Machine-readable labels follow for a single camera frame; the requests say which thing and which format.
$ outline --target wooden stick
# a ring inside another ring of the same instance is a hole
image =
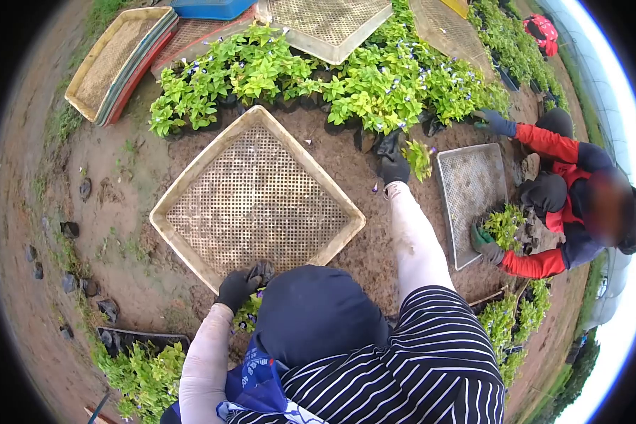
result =
[[[481,299],[479,301],[475,301],[475,302],[471,302],[469,303],[469,306],[474,306],[474,305],[478,305],[481,302],[485,302],[485,301],[489,301],[490,299],[492,299],[493,297],[497,296],[498,294],[500,294],[501,292],[504,292],[505,290],[507,290],[509,288],[508,285],[505,285],[504,287],[502,287],[501,289],[499,289],[499,292],[497,293],[493,293],[488,297],[485,297],[484,299]]]

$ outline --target beige plastic tray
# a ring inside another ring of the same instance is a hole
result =
[[[130,61],[140,46],[140,41],[153,28],[160,25],[165,14],[172,11],[171,7],[144,7],[142,9],[126,10],[111,23],[102,36],[94,43],[87,57],[70,81],[64,97],[78,109],[87,120],[94,122],[101,105],[106,100],[110,88],[118,78],[122,69]],[[119,35],[121,39],[113,39],[126,22],[144,21],[138,27],[126,27],[131,31],[130,36]]]
[[[259,0],[255,17],[288,27],[290,46],[340,64],[393,13],[390,0]]]
[[[365,216],[262,106],[222,131],[158,201],[151,223],[214,293],[232,270],[325,265]]]
[[[485,82],[494,81],[490,58],[471,23],[441,0],[410,0],[419,38],[449,57],[458,57],[481,68]]]

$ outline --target stacked trays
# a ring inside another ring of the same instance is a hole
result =
[[[115,123],[132,90],[176,32],[171,7],[126,10],[107,28],[78,68],[66,99],[90,122]]]

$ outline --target gray glove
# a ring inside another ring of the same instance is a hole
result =
[[[471,246],[494,265],[499,265],[504,259],[504,249],[497,245],[490,233],[475,224],[471,225]]]

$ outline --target navy striped shirt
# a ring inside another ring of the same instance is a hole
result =
[[[281,380],[289,399],[330,424],[497,424],[504,412],[505,388],[488,336],[466,301],[439,285],[407,297],[388,347],[315,361]],[[227,422],[288,420],[234,411]]]

